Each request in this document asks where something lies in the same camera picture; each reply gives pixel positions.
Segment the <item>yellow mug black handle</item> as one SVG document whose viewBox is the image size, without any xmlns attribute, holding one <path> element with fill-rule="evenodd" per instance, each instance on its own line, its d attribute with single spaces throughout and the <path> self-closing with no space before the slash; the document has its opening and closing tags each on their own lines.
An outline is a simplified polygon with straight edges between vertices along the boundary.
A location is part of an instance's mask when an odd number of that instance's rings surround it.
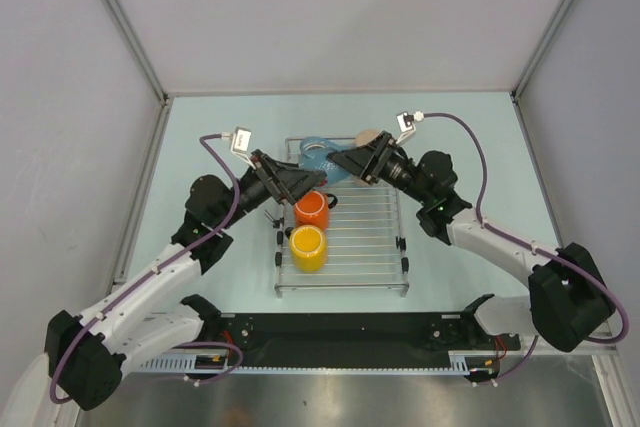
<svg viewBox="0 0 640 427">
<path fill-rule="evenodd" d="M 285 230 L 291 262 L 303 273 L 321 270 L 328 260 L 328 242 L 322 229 L 314 225 L 289 227 Z"/>
</svg>

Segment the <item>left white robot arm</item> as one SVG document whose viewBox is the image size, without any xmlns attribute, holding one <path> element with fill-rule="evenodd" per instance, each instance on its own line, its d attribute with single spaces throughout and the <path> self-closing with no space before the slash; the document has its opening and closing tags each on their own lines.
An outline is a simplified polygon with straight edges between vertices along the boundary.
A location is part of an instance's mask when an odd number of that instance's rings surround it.
<svg viewBox="0 0 640 427">
<path fill-rule="evenodd" d="M 230 185 L 212 174 L 193 182 L 183 223 L 149 267 L 81 313 L 61 311 L 49 321 L 45 352 L 53 403 L 73 401 L 91 410 L 129 372 L 167 350 L 222 346 L 221 313 L 200 295 L 182 299 L 171 315 L 151 313 L 222 259 L 233 242 L 227 228 L 269 199 L 295 204 L 326 180 L 320 170 L 280 162 L 260 150 L 249 161 Z"/>
</svg>

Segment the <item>light blue mug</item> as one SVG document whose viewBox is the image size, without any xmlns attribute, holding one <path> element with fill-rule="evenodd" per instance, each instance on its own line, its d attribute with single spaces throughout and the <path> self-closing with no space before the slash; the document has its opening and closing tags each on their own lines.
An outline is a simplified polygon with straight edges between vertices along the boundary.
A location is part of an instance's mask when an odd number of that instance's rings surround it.
<svg viewBox="0 0 640 427">
<path fill-rule="evenodd" d="M 350 174 L 332 162 L 328 155 L 348 150 L 349 146 L 340 145 L 324 137 L 305 137 L 299 144 L 298 165 L 306 170 L 318 170 L 326 174 L 327 186 L 346 180 Z"/>
</svg>

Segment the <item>orange mug black handle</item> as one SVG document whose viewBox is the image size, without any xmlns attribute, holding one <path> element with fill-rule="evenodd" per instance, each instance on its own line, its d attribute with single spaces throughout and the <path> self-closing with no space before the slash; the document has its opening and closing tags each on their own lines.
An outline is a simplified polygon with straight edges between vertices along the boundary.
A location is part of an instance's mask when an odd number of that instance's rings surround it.
<svg viewBox="0 0 640 427">
<path fill-rule="evenodd" d="M 313 225 L 325 231 L 329 228 L 330 212 L 338 204 L 338 198 L 331 193 L 312 190 L 293 206 L 296 227 Z"/>
</svg>

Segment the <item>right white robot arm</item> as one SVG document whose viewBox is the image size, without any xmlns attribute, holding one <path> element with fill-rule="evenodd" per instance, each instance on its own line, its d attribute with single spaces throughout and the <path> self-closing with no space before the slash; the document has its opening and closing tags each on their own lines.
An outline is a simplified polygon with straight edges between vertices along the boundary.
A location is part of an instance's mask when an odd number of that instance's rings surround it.
<svg viewBox="0 0 640 427">
<path fill-rule="evenodd" d="M 384 181 L 420 204 L 416 213 L 425 234 L 490 262 L 515 278 L 528 293 L 477 299 L 473 316 L 461 323 L 463 340 L 484 348 L 497 335 L 539 335 L 571 352 L 616 311 L 591 254 L 578 244 L 565 248 L 524 241 L 499 230 L 455 191 L 450 155 L 429 151 L 419 161 L 406 156 L 388 132 L 366 145 L 328 156 L 353 176 Z"/>
</svg>

